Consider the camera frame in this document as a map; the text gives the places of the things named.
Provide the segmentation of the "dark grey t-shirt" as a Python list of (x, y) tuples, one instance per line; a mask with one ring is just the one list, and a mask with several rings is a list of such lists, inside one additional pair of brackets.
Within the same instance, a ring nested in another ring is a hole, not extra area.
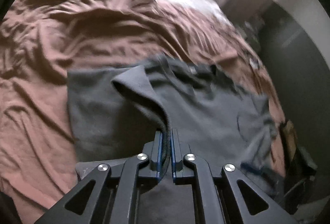
[(170, 172), (170, 133), (213, 169), (270, 166), (277, 134), (265, 95), (233, 82), (219, 66), (164, 55), (140, 63), (70, 70), (68, 110), (79, 161), (127, 158), (163, 133), (161, 182), (142, 194), (139, 223), (194, 223), (192, 190)]

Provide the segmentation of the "brown bed blanket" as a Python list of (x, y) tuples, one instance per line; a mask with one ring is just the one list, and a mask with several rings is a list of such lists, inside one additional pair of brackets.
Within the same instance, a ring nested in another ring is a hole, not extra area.
[(270, 166), (239, 167), (281, 200), (283, 110), (267, 70), (232, 24), (167, 0), (15, 0), (1, 23), (1, 191), (20, 223), (35, 222), (77, 180), (68, 72), (159, 55), (219, 66), (234, 83), (268, 98), (277, 131)]

